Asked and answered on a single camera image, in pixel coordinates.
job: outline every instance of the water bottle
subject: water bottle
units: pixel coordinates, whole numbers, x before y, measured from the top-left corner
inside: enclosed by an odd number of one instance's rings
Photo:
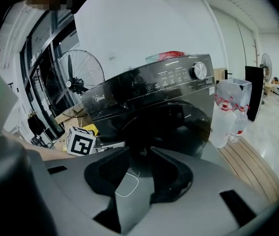
[[[220,99],[214,105],[213,120],[209,141],[216,147],[222,148],[228,141],[228,135],[234,125],[236,116],[232,112],[232,106],[228,100]]]
[[[234,113],[237,118],[234,122],[231,132],[229,133],[229,139],[233,143],[236,143],[240,139],[243,130],[245,129],[248,123],[248,116],[244,107],[240,107],[239,109],[234,111]]]

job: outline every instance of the red object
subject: red object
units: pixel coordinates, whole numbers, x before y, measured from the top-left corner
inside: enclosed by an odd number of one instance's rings
[[[241,112],[245,112],[245,108],[244,108],[244,107],[240,107],[240,108],[239,108],[239,110],[240,110]]]
[[[159,59],[158,60],[161,61],[161,60],[180,57],[180,56],[184,56],[184,55],[185,55],[184,52],[179,52],[179,51],[159,53]]]
[[[230,108],[229,108],[229,101],[228,100],[224,100],[223,103],[222,103],[222,106],[220,107],[221,110],[224,110],[224,111],[229,111]]]

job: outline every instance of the standing fan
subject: standing fan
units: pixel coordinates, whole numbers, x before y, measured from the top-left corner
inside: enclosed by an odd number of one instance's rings
[[[65,52],[50,67],[46,90],[58,114],[71,118],[87,115],[80,95],[104,81],[99,61],[82,50]]]
[[[260,64],[261,68],[264,68],[265,70],[265,82],[268,82],[271,80],[272,77],[272,62],[269,58],[268,54],[264,53],[262,56],[262,61]]]

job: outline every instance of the window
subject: window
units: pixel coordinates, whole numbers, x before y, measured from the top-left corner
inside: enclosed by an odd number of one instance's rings
[[[51,140],[59,138],[64,129],[63,125],[55,121],[60,112],[54,109],[51,104],[54,99],[47,93],[47,76],[52,63],[59,55],[78,44],[74,16],[68,10],[50,11],[42,15],[20,52],[21,73],[28,100],[31,108],[45,124]],[[59,102],[58,110],[66,110],[70,106],[72,99],[66,95]]]
[[[31,49],[32,49],[32,57],[36,56],[45,42],[49,39],[51,34],[51,20],[52,20],[52,12],[50,11],[46,15],[42,21],[37,25],[36,29],[33,31],[31,35]]]

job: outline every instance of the washing machine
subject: washing machine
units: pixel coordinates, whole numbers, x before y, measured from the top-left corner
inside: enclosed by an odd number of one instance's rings
[[[103,142],[124,140],[139,154],[153,146],[200,157],[215,102],[211,57],[146,64],[99,84],[81,99]]]

